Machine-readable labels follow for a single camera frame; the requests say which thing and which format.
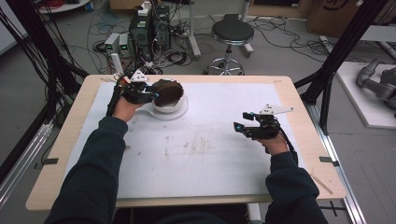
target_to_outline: power supply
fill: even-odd
[[[105,47],[107,50],[107,54],[119,53],[120,52],[120,34],[113,33],[111,36],[105,41]]]
[[[137,45],[148,45],[153,39],[151,13],[147,16],[133,16],[129,27],[131,39]]]
[[[132,56],[132,45],[128,34],[120,34],[120,57]]]

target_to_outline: person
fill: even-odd
[[[98,129],[91,133],[78,162],[64,179],[45,223],[112,223],[125,149],[123,136],[128,131],[126,122],[140,106],[121,97],[113,116],[99,121]],[[266,186],[274,201],[265,223],[327,223],[316,202],[318,188],[306,170],[297,166],[283,136],[258,141],[272,156]],[[165,217],[158,223],[227,222],[207,212],[189,212]]]

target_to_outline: gray floor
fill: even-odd
[[[90,74],[99,74],[100,68],[106,67],[105,59],[99,59],[82,48],[91,48],[98,40],[106,39],[105,35],[95,35],[98,32],[97,23],[108,22],[120,26],[113,32],[127,29],[129,15],[125,12],[112,12],[108,4],[103,2],[94,12],[82,9],[57,14],[60,30],[70,47],[76,61]],[[209,34],[213,24],[211,18],[196,18],[196,27],[203,27],[198,34]],[[286,28],[300,36],[299,43],[307,40],[318,40],[317,35],[308,34],[304,21],[287,21]],[[265,38],[271,43],[288,46],[293,39],[281,30],[265,31]],[[247,75],[289,76],[293,81],[300,80],[320,68],[321,62],[315,61],[288,48],[270,45],[264,36],[256,31],[251,46],[255,52],[247,58],[241,49],[233,50],[233,57],[246,68]],[[215,58],[221,57],[225,46],[213,40],[208,35],[198,35],[197,41],[203,53],[198,61],[189,66],[172,66],[163,69],[165,74],[202,74],[204,68]],[[369,62],[375,55],[381,55],[386,63],[395,63],[382,49],[361,42],[354,48],[350,56]],[[315,55],[308,48],[299,51],[324,61],[325,56]],[[0,57],[0,103],[2,116],[0,124],[5,127],[1,131],[0,162],[3,162],[9,151],[21,138],[28,125],[33,121],[44,105],[44,84],[36,76],[32,66],[18,47],[11,49]],[[27,171],[14,193],[0,211],[0,223],[40,223],[47,212],[31,212],[25,208],[27,197],[39,175],[34,165],[39,162],[44,150],[58,130],[54,130],[50,140],[42,147],[41,152]],[[367,223],[393,223],[396,219],[396,170],[395,131],[366,128],[353,107],[351,101],[337,78],[332,88],[331,109],[329,114],[329,132],[342,163],[349,183],[357,197]],[[331,206],[330,202],[319,202],[321,206]],[[336,207],[344,207],[339,201],[333,202]],[[265,204],[261,204],[262,215],[265,214]],[[323,210],[330,223],[350,223],[344,211],[337,211],[336,216],[331,210]]]

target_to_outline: cardboard box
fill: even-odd
[[[132,9],[142,6],[144,0],[110,0],[111,9]]]
[[[312,7],[312,0],[300,0],[297,7],[277,7],[250,4],[248,9],[249,16],[268,16],[268,17],[284,17],[302,19],[308,16]]]
[[[306,21],[309,33],[340,37],[352,21],[357,1],[315,1]]]

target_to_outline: electronic equipment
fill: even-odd
[[[254,5],[297,7],[299,0],[254,0]]]
[[[120,52],[120,34],[113,33],[105,41],[105,48],[107,54],[119,53]]]
[[[152,20],[152,8],[147,16],[134,14],[129,26],[129,33],[134,46],[135,63],[150,62],[153,59],[152,48],[155,48],[154,25]]]
[[[157,47],[161,50],[171,48],[169,6],[157,6],[152,13]]]
[[[131,40],[128,34],[120,34],[120,56],[131,57],[133,54]]]

